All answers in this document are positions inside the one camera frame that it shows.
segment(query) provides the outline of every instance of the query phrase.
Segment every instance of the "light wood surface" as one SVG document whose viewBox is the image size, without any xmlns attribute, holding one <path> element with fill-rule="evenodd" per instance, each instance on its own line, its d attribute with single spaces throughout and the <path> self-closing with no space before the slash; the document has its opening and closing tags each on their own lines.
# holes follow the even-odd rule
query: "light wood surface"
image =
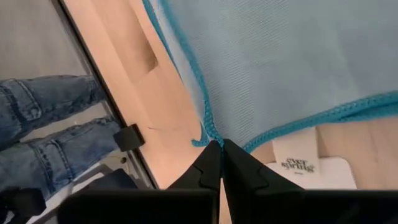
<svg viewBox="0 0 398 224">
<path fill-rule="evenodd" d="M 146 139 L 141 151 L 160 188 L 167 188 L 201 153 L 191 140 L 200 125 L 139 0 L 65 0 L 124 119 Z M 358 188 L 398 189 L 398 118 L 317 127 L 320 155 L 351 165 Z M 272 145 L 253 152 L 274 161 Z"/>
</svg>

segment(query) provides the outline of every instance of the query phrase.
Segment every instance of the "blue jeans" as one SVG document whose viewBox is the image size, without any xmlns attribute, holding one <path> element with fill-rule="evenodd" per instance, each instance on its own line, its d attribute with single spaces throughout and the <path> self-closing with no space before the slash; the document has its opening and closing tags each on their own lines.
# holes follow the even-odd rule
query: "blue jeans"
<svg viewBox="0 0 398 224">
<path fill-rule="evenodd" d="M 46 138 L 19 143 L 37 128 L 68 118 L 103 99 L 89 76 L 0 81 L 0 191 L 37 187 L 45 199 L 117 149 L 112 118 L 94 119 Z"/>
</svg>

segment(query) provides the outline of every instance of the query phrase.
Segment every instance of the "blue mesh fabric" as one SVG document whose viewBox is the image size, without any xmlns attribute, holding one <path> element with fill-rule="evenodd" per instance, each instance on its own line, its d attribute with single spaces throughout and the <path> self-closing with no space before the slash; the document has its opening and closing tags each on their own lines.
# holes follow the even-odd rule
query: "blue mesh fabric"
<svg viewBox="0 0 398 224">
<path fill-rule="evenodd" d="M 247 151 L 398 113 L 398 1 L 144 0 L 204 129 Z"/>
</svg>

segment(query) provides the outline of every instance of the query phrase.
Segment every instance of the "white label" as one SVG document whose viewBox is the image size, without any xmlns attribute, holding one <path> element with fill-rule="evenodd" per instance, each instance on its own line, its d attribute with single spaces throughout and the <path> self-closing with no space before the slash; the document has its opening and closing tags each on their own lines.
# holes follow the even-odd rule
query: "white label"
<svg viewBox="0 0 398 224">
<path fill-rule="evenodd" d="M 319 175 L 317 132 L 308 128 L 272 141 L 276 163 L 295 175 Z"/>
</svg>

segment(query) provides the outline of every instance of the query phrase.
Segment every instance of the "person's leg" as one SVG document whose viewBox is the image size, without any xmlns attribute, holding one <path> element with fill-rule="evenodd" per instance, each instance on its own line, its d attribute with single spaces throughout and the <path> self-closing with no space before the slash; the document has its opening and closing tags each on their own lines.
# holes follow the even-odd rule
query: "person's leg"
<svg viewBox="0 0 398 224">
<path fill-rule="evenodd" d="M 43 139 L 16 144 L 0 152 L 0 191 L 34 187 L 45 199 L 118 148 L 113 134 L 119 125 L 100 118 Z"/>
<path fill-rule="evenodd" d="M 89 75 L 0 81 L 0 150 L 32 130 L 81 112 L 104 98 Z"/>
</svg>

